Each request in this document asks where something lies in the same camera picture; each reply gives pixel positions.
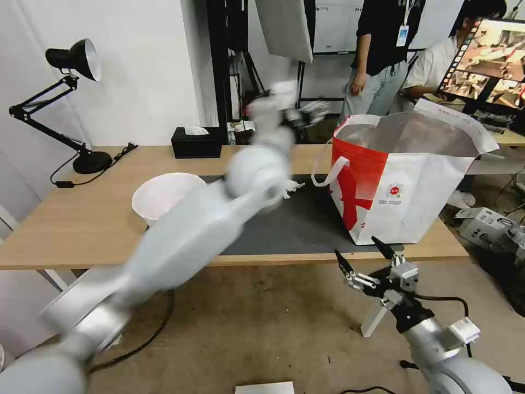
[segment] lamp shade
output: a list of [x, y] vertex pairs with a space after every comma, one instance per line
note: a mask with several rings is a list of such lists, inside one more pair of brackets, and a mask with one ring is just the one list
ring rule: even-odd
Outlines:
[[75, 69], [86, 78], [100, 81], [102, 73], [97, 51], [88, 38], [75, 43], [69, 50], [50, 48], [45, 52], [45, 58], [53, 67]]

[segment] gray pants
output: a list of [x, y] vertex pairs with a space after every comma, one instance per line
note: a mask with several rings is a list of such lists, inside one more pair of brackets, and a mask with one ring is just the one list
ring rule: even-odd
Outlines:
[[401, 63], [392, 67], [386, 67], [378, 75], [366, 75], [366, 84], [358, 96], [352, 96], [352, 83], [354, 82], [356, 69], [352, 69], [346, 86], [345, 100], [339, 122], [343, 122], [347, 116], [358, 114], [370, 114], [384, 116], [387, 114], [392, 101], [398, 90], [405, 81], [408, 63]]

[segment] black desk lamp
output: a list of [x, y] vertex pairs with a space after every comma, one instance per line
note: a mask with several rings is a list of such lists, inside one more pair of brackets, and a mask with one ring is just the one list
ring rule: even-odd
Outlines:
[[[111, 156], [106, 152], [93, 152], [86, 148], [85, 143], [80, 143], [64, 134], [57, 133], [47, 126], [31, 118], [36, 111], [54, 103], [58, 99], [77, 89], [78, 77], [71, 73], [72, 69], [77, 70], [81, 75], [94, 81], [100, 81], [101, 70], [98, 62], [95, 46], [89, 39], [83, 39], [71, 47], [71, 49], [48, 49], [45, 58], [53, 67], [58, 68], [65, 76], [56, 84], [44, 89], [28, 100], [9, 108], [9, 114], [40, 130], [48, 136], [68, 145], [78, 152], [78, 157], [73, 162], [73, 169], [77, 173], [90, 174], [103, 171], [112, 164]], [[68, 89], [47, 100], [35, 101], [46, 93], [58, 88], [62, 84]]]

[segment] black tissue box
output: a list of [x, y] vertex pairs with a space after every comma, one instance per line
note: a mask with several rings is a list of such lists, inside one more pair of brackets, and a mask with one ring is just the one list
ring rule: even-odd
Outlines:
[[209, 134], [186, 135], [184, 127], [178, 127], [171, 137], [171, 145], [177, 159], [220, 158], [222, 145], [219, 141], [219, 128], [205, 128]]

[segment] lamp base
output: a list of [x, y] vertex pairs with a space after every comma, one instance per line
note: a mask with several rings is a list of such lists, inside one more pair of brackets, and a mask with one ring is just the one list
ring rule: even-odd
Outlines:
[[106, 152], [81, 152], [73, 162], [73, 169], [77, 173], [90, 174], [108, 169], [113, 162], [112, 157]]

